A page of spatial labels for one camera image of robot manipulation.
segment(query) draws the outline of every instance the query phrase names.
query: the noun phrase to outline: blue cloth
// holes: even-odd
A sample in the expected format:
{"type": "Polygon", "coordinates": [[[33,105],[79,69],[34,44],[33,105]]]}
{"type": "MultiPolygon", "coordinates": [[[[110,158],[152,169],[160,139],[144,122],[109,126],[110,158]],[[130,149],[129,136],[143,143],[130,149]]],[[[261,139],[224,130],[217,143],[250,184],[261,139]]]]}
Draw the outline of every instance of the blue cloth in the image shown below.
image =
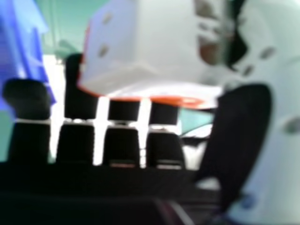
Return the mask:
{"type": "MultiPolygon", "coordinates": [[[[29,78],[49,83],[41,49],[48,27],[34,0],[0,0],[0,93],[7,79],[29,78]]],[[[54,95],[50,87],[52,103],[54,95]]],[[[0,98],[0,110],[7,108],[0,98]]]]}

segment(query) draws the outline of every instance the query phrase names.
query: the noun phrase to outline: teal surface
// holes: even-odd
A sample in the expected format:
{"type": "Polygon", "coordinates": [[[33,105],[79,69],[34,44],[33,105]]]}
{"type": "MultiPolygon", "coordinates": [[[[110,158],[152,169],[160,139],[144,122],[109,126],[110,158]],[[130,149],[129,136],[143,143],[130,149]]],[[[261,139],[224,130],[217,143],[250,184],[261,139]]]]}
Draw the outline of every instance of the teal surface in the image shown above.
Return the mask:
{"type": "Polygon", "coordinates": [[[82,52],[90,17],[108,0],[36,0],[50,28],[43,36],[44,54],[64,59],[82,52]]]}
{"type": "Polygon", "coordinates": [[[203,125],[212,123],[213,115],[208,112],[182,109],[180,111],[180,120],[182,133],[184,134],[203,125]]]}
{"type": "Polygon", "coordinates": [[[0,162],[7,159],[8,146],[14,122],[7,111],[0,111],[0,162]]]}

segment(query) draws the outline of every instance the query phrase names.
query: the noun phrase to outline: blue plastic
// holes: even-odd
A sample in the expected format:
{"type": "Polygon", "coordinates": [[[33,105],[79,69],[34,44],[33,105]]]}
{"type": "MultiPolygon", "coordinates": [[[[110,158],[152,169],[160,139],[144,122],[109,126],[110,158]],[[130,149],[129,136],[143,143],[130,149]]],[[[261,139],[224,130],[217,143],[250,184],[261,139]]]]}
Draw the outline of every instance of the blue plastic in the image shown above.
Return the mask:
{"type": "MultiPolygon", "coordinates": [[[[48,84],[41,34],[48,27],[34,0],[0,0],[0,93],[10,78],[29,78],[48,84]]],[[[47,86],[55,103],[53,92],[47,86]]],[[[0,98],[0,110],[7,106],[0,98]]]]}

